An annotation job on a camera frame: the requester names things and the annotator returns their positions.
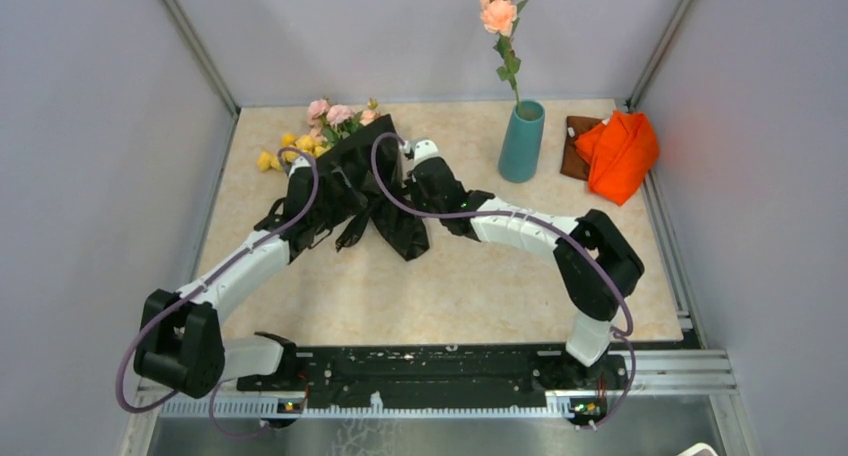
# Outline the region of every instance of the teal vase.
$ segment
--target teal vase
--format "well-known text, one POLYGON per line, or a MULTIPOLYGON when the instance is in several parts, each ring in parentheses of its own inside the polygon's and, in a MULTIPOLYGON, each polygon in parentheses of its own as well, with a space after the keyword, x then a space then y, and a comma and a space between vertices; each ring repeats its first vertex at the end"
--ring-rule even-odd
POLYGON ((538 101, 522 101, 520 115, 517 105, 512 108, 498 160, 498 172, 505 180, 523 183, 536 174, 544 127, 545 108, 538 101))

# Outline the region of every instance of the table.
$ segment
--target table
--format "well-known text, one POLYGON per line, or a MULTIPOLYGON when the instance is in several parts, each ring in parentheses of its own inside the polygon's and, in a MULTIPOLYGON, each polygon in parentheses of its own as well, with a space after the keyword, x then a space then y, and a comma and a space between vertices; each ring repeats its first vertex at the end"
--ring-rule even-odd
MULTIPOLYGON (((627 299, 637 341, 682 339, 677 309, 641 194, 621 207, 559 174, 568 115, 609 116, 612 100, 543 101, 545 135, 536 176, 513 184, 497 158, 513 103, 384 104, 407 139, 429 137, 466 189, 548 213, 606 212, 645 264, 627 299)), ((307 132, 304 107, 245 108, 224 168, 200 262, 200 274, 241 244, 287 179, 261 173, 262 149, 276 151, 282 133, 307 132)), ((299 345, 387 345, 565 341, 576 308, 559 272, 509 247, 451 236, 426 222, 431 248, 404 262, 369 224, 362 240, 337 253, 334 236, 273 276, 226 321, 225 337, 266 331, 299 345)), ((619 314, 619 325, 623 318, 619 314)))

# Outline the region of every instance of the orange cloth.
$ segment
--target orange cloth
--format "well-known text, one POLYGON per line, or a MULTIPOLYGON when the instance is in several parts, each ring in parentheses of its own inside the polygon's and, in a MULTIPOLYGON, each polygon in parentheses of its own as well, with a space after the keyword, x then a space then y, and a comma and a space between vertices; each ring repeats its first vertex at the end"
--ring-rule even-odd
POLYGON ((589 191, 624 204, 639 190, 660 155, 654 128, 643 113, 615 111, 575 142, 577 154, 589 163, 589 191))

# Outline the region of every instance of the white wall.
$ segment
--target white wall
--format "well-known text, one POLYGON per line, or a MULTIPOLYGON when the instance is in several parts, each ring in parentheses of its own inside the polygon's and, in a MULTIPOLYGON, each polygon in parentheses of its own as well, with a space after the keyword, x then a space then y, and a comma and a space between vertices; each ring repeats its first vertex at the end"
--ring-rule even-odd
POLYGON ((0 21, 0 454, 115 454, 119 357, 191 270, 229 116, 158 0, 0 21))
MULTIPOLYGON (((479 0, 180 0, 243 106, 509 98, 479 0)), ((630 96, 678 0, 530 0, 527 97, 630 96)))
POLYGON ((643 108, 709 339, 767 455, 848 442, 845 2, 700 0, 643 108))

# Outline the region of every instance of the black fabric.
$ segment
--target black fabric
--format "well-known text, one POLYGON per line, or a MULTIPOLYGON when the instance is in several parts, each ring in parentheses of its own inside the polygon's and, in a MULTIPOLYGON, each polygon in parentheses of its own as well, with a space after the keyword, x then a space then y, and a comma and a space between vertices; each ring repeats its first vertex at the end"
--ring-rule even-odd
MULTIPOLYGON (((377 137, 386 132, 395 132, 390 115, 374 120, 318 158, 321 186, 315 209, 330 228, 353 216, 336 239, 337 250, 359 242, 370 219, 383 239, 410 261, 424 254, 430 242, 421 218, 392 204, 374 179, 371 148, 377 137)), ((411 205, 403 196, 401 157, 395 141, 385 141, 378 149, 377 167, 389 191, 411 205)))

